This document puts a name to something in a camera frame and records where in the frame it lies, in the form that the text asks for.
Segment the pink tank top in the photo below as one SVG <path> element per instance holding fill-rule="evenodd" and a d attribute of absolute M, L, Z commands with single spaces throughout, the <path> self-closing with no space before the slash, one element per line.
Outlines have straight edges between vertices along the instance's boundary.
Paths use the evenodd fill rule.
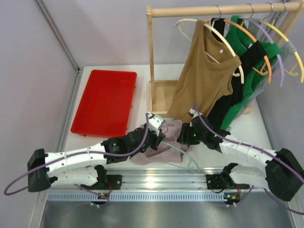
<path fill-rule="evenodd" d="M 169 143 L 184 152 L 187 152 L 189 146 L 177 142 L 181 133 L 182 124 L 183 122 L 181 120 L 166 120 L 164 126 L 161 127 L 162 133 L 165 134 L 165 139 L 157 146 L 157 150 L 155 151 L 148 148 L 144 153 L 138 153 L 131 157 L 131 162 L 139 165 L 146 165 L 154 161 L 181 163 L 183 153 L 163 142 Z"/>

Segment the mint green hanger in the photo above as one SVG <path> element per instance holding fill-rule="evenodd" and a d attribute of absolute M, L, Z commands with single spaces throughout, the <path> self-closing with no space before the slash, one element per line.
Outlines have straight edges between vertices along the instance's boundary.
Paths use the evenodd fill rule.
<path fill-rule="evenodd" d="M 184 169 L 187 169 L 187 170 L 196 170 L 198 173 L 201 172 L 201 171 L 200 171 L 200 166 L 198 165 L 198 163 L 196 162 L 196 160 L 195 160 L 192 156 L 190 156 L 187 152 L 185 152 L 184 150 L 182 150 L 182 149 L 178 148 L 177 146 L 175 146 L 175 145 L 173 145 L 173 144 L 170 144 L 170 143 L 168 143 L 168 142 L 161 142 L 161 144 L 165 144 L 165 145 L 167 145 L 167 146 L 169 146 L 169 147 L 171 147 L 171 148 L 174 148 L 174 149 L 178 150 L 178 151 L 181 152 L 185 157 L 187 157 L 187 158 L 189 159 L 189 163 L 188 163 L 188 165 L 187 165 L 186 168 L 183 167 Z"/>

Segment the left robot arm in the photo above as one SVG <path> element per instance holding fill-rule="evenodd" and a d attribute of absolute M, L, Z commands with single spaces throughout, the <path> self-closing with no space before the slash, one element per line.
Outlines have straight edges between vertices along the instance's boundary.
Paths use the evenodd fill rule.
<path fill-rule="evenodd" d="M 164 138 L 165 134 L 161 130 L 157 133 L 140 127 L 125 136 L 110 138 L 80 150 L 47 153 L 44 149 L 37 149 L 27 163 L 28 191 L 40 192 L 49 189 L 55 181 L 55 178 L 50 176 L 51 171 L 123 162 L 129 156 L 145 152 L 148 148 L 157 150 Z"/>

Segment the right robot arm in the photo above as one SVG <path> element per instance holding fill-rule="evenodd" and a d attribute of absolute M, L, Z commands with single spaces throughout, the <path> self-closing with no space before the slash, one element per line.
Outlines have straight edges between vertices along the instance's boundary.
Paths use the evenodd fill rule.
<path fill-rule="evenodd" d="M 226 188 L 231 189 L 237 184 L 253 185 L 289 202 L 304 184 L 304 170 L 290 150 L 259 148 L 237 139 L 226 130 L 212 129 L 203 117 L 183 123 L 177 141 L 186 145 L 203 143 L 211 150 L 246 162 L 247 166 L 231 162 L 224 167 L 221 181 Z"/>

